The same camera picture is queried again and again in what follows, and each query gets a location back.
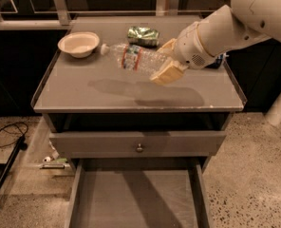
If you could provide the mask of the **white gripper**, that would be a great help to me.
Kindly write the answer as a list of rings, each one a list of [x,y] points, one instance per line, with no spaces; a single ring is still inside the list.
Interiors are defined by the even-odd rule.
[[[175,55],[177,61],[168,58],[159,70],[150,76],[151,82],[160,86],[167,85],[180,79],[188,67],[202,69],[215,61],[215,56],[208,53],[200,41],[199,25],[199,22],[194,22],[185,28],[177,39],[170,39],[158,49],[158,53],[168,57]]]

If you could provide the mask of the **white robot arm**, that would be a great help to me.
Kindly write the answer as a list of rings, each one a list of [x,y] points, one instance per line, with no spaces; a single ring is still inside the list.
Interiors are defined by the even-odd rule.
[[[281,0],[231,0],[165,43],[159,51],[167,60],[150,80],[172,83],[188,68],[202,69],[228,51],[270,38],[281,43]]]

